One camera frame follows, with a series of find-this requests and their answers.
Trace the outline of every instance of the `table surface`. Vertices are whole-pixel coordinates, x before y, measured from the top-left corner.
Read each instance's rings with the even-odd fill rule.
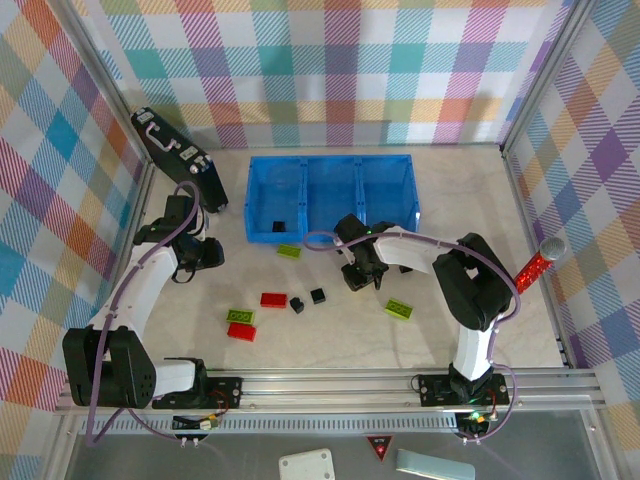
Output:
[[[340,268],[344,256],[303,250],[299,260],[276,254],[277,245],[250,244],[244,229],[249,161],[262,155],[412,155],[420,197],[420,232],[447,240],[482,235],[512,274],[527,262],[525,239],[497,147],[310,148],[215,151],[212,158],[229,197],[210,215],[208,236],[225,252],[224,265],[203,270],[185,285],[167,282],[144,332],[151,358],[194,356],[209,368],[446,367],[455,354],[458,324],[434,276],[385,274],[382,289],[352,292]],[[145,223],[160,217],[175,183],[158,171]],[[310,291],[326,302],[314,305]],[[263,292],[298,296],[300,315],[260,307]],[[389,298],[412,305],[408,322],[384,313]],[[254,310],[253,343],[227,336],[231,308]],[[538,285],[522,296],[522,312],[500,329],[496,361],[514,367],[562,366]]]

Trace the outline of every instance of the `blue bin compartment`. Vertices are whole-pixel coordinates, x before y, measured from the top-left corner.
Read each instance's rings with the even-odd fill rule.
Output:
[[[417,232],[420,203],[409,155],[362,156],[364,223],[393,222]]]
[[[349,213],[359,215],[360,159],[353,156],[305,157],[307,161],[308,231],[333,231]],[[313,241],[331,242],[327,236]]]
[[[254,157],[245,200],[247,239],[258,243],[299,242],[306,228],[304,169],[298,157]],[[273,232],[273,222],[286,232]]]
[[[333,231],[353,213],[418,231],[420,204],[409,155],[254,157],[249,167],[245,228],[257,243],[299,243],[314,230]],[[286,232],[273,232],[273,222]],[[314,241],[330,242],[328,237]]]

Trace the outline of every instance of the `black motor joint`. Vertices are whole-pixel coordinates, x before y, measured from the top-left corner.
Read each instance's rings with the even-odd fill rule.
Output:
[[[394,223],[380,222],[369,228],[358,217],[349,214],[338,222],[333,231],[342,243],[348,243],[365,235],[384,232],[393,226],[395,226]],[[345,282],[354,292],[370,283],[374,284],[376,290],[380,290],[382,276],[389,270],[389,265],[378,258],[374,247],[375,241],[375,238],[371,238],[349,247],[355,261],[353,264],[345,265],[341,270]]]
[[[143,226],[133,238],[134,245],[157,243],[165,239],[187,219],[193,209],[193,202],[191,197],[185,195],[167,197],[164,216],[154,220],[150,225]],[[197,225],[195,215],[189,225],[171,241],[171,247],[178,260],[178,267],[172,277],[174,282],[189,282],[196,271],[218,267],[224,263],[224,251],[218,240],[196,238],[204,228],[204,212],[202,217],[202,225]],[[186,281],[178,281],[177,273],[180,270],[191,273],[191,276]]]

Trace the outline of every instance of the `plaid wall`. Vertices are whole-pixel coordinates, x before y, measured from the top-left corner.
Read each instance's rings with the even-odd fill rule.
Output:
[[[581,367],[593,367],[640,478],[640,0],[600,1],[513,167]]]
[[[30,479],[141,163],[44,0],[0,2],[0,61],[0,479]]]
[[[74,2],[132,108],[242,148],[495,142],[572,0]]]

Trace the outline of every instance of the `lego brick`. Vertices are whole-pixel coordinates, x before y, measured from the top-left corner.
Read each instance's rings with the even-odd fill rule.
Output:
[[[402,303],[395,298],[390,298],[384,311],[401,320],[409,320],[411,312],[413,312],[413,307],[406,303]]]
[[[227,322],[253,325],[255,316],[256,314],[252,310],[239,310],[237,308],[232,308],[227,314]]]
[[[253,342],[256,338],[256,327],[251,325],[243,325],[242,323],[230,323],[227,335],[238,340],[246,340]]]
[[[285,223],[284,222],[273,222],[273,228],[271,229],[272,232],[277,232],[277,233],[282,233],[282,232],[286,232],[287,229],[285,228]]]
[[[293,297],[291,300],[289,300],[289,305],[291,305],[293,311],[298,314],[304,310],[304,303],[302,303],[302,301],[298,297]]]
[[[314,305],[322,303],[327,299],[327,297],[324,296],[324,290],[322,290],[321,288],[311,290],[311,298],[313,299]]]
[[[267,308],[285,308],[287,306],[286,293],[263,293],[260,305]]]
[[[293,247],[291,245],[280,245],[278,247],[278,255],[281,257],[293,258],[297,260],[300,258],[300,252],[302,249],[298,247]]]

